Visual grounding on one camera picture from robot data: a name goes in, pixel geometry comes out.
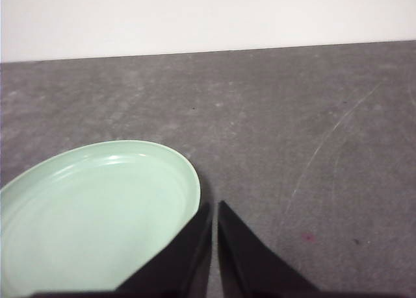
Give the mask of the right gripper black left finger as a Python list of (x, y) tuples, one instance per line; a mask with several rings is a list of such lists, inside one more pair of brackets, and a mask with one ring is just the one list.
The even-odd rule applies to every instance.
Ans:
[(111, 291), (39, 292), (33, 297), (186, 297), (212, 233), (211, 205), (204, 203), (175, 238)]

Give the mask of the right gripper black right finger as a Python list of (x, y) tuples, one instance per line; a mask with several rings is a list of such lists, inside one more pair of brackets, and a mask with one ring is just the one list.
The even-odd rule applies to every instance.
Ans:
[(327, 290), (271, 250), (225, 201), (218, 203), (218, 257), (242, 297), (415, 297), (403, 291)]

